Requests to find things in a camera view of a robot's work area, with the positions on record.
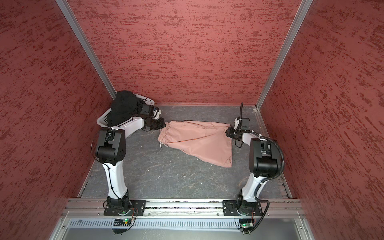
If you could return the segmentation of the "pink shorts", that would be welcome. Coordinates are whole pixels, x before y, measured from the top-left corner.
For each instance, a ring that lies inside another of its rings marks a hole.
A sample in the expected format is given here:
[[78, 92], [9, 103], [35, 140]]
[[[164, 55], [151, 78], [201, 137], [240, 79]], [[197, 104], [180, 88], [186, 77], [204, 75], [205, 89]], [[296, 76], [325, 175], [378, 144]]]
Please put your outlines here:
[[201, 161], [224, 168], [233, 165], [229, 124], [199, 121], [171, 121], [158, 137], [160, 144], [178, 149]]

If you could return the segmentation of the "black shorts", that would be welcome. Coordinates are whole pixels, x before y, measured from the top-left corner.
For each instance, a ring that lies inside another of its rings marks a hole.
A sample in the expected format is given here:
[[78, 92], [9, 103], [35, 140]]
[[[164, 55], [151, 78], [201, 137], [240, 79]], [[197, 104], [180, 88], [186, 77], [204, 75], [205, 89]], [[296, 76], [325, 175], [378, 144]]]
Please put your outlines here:
[[120, 125], [139, 115], [144, 103], [130, 91], [117, 92], [116, 98], [111, 104], [111, 111], [107, 115], [107, 126]]

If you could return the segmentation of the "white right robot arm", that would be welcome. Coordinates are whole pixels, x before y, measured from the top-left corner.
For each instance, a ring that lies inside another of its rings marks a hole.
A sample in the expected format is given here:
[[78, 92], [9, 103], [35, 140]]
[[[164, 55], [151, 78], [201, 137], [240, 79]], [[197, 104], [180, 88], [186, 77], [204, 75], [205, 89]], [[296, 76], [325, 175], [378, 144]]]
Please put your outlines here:
[[250, 130], [229, 127], [226, 136], [250, 147], [250, 177], [240, 193], [241, 204], [261, 202], [262, 189], [268, 181], [279, 177], [285, 168], [285, 157], [276, 141]]

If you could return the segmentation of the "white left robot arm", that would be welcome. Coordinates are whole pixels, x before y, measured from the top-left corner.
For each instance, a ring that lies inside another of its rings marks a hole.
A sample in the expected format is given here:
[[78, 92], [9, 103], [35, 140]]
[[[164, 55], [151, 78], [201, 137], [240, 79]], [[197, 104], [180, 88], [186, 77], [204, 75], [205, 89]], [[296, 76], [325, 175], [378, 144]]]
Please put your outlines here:
[[123, 173], [123, 160], [127, 153], [126, 138], [138, 130], [155, 131], [165, 126], [163, 118], [132, 117], [122, 124], [100, 130], [95, 156], [106, 172], [109, 187], [108, 208], [121, 211], [122, 214], [131, 208]]

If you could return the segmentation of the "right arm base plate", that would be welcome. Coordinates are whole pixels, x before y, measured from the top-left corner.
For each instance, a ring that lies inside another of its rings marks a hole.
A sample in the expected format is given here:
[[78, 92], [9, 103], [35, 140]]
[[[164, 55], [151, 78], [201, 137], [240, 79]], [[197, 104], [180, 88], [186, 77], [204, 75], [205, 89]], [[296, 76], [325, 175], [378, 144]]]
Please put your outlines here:
[[262, 216], [263, 210], [261, 204], [258, 202], [223, 200], [223, 213], [224, 216]]

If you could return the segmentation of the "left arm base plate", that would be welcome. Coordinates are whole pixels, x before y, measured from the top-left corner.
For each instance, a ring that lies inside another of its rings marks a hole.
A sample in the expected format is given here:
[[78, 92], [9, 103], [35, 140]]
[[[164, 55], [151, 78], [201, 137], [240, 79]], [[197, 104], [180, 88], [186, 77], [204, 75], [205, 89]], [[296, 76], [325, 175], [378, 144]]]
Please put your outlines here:
[[117, 217], [128, 217], [128, 216], [142, 216], [146, 207], [146, 200], [130, 200], [131, 206], [129, 210], [125, 211], [118, 210], [116, 207], [108, 207], [107, 203], [104, 206], [104, 216], [117, 216]]

